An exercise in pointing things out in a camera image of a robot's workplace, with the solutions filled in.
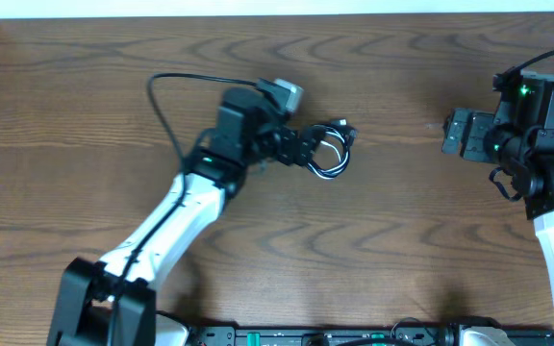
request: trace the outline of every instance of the wooden table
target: wooden table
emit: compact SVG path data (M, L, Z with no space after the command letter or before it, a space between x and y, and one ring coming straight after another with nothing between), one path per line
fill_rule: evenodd
M177 170L144 94L158 71L283 78L294 126L345 117L348 170L271 164L169 276L159 309L241 325L384 325L458 314L554 323L522 203L491 165L441 153L451 108L492 111L491 76L554 48L554 14L0 21L0 344L44 342L63 269L97 260ZM536 66L554 73L554 59ZM160 82L189 148L222 85Z

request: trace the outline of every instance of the white wall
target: white wall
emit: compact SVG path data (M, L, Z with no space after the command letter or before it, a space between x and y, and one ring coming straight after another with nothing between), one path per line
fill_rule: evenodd
M551 11L554 0L0 0L0 18Z

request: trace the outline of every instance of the black bracket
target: black bracket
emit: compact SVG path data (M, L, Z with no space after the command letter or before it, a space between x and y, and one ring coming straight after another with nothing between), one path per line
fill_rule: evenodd
M281 145L277 152L277 161L285 164L306 166L313 158L326 131L319 127L309 127L298 135L298 131L282 127L279 132Z
M493 126L494 114L469 109L455 109L444 124L445 138L441 151L459 155L465 160L492 163L486 153L484 139Z
M117 277L104 271L104 263L75 259L63 272L57 305L46 345L104 345L110 318L121 323L113 345L140 346L155 343L156 294L146 282L126 282L119 300L118 316L109 316L92 302L112 294Z

